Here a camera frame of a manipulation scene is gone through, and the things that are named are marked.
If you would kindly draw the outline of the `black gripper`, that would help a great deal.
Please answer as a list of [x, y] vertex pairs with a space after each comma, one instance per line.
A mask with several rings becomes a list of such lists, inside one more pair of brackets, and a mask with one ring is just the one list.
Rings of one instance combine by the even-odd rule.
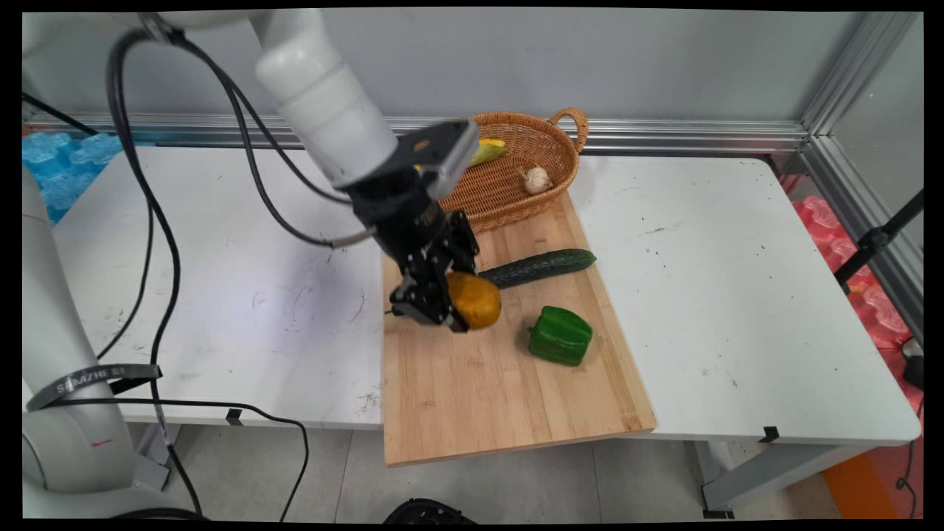
[[401, 281], [389, 295], [389, 313], [453, 333], [470, 330], [448, 292], [448, 275], [476, 275], [476, 242], [468, 216], [448, 211], [414, 173], [364, 179], [345, 189], [358, 220], [375, 230], [375, 242], [394, 260]]

